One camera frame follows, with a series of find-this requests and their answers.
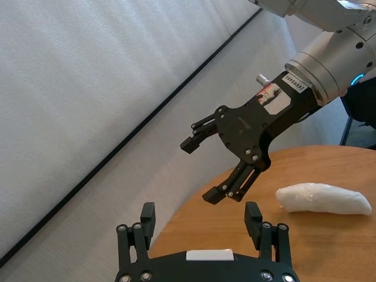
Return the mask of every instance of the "white tape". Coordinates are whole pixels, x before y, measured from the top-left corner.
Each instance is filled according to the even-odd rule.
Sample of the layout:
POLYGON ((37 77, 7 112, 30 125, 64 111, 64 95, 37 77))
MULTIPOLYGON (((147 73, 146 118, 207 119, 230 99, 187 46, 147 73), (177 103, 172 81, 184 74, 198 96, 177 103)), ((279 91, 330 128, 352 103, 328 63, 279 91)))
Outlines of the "white tape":
POLYGON ((234 254, 231 249, 192 250, 186 253, 186 260, 234 260, 234 254))

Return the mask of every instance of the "white wall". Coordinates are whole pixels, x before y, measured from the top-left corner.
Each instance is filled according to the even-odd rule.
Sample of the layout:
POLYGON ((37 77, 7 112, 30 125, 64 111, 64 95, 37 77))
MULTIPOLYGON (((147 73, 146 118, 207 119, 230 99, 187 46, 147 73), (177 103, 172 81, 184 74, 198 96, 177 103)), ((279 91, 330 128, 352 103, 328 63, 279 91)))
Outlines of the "white wall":
MULTIPOLYGON (((157 236, 188 197, 237 163, 217 136, 192 155, 181 151, 190 124, 219 105, 243 104, 260 90, 257 74, 277 76, 294 54, 285 20, 263 11, 0 269, 0 281, 112 281, 118 224, 137 221, 142 204, 153 201, 157 236)), ((279 136, 272 149, 336 144, 341 122, 337 112, 322 109, 279 136)))
POLYGON ((246 0, 4 1, 0 257, 256 10, 246 0))

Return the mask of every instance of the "black trim strip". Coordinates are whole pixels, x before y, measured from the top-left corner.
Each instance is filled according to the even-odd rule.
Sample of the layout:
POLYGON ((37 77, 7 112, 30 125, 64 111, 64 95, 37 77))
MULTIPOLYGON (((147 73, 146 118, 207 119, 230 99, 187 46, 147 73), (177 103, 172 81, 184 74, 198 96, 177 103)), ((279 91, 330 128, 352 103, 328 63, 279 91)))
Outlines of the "black trim strip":
POLYGON ((163 109, 234 37, 245 28, 260 12, 259 9, 252 15, 238 30, 232 34, 224 44, 222 44, 213 54, 209 56, 184 82, 179 85, 149 116, 146 117, 133 131, 125 137, 80 183, 77 184, 48 214, 43 217, 23 238, 20 239, 1 259, 0 268, 3 267, 61 208, 78 193, 82 187, 90 181, 137 133, 163 109))

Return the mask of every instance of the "gray floor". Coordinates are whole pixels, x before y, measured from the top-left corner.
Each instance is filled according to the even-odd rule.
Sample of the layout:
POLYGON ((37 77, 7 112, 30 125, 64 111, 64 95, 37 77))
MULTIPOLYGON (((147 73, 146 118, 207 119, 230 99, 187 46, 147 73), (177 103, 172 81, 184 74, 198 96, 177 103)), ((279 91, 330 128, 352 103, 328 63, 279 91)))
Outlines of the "gray floor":
POLYGON ((345 145, 362 148, 374 146, 376 145, 376 130, 371 126, 365 126, 364 122, 352 120, 345 145))

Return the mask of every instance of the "white foam object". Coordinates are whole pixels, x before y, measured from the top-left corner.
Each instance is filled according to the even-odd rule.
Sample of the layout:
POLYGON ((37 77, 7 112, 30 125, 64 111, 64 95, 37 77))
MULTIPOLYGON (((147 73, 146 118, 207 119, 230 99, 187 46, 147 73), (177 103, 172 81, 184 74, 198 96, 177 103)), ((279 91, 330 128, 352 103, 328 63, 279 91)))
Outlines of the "white foam object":
POLYGON ((278 202, 289 212, 311 211, 337 214, 365 214, 372 208, 360 193, 322 183, 300 183, 278 189, 278 202))

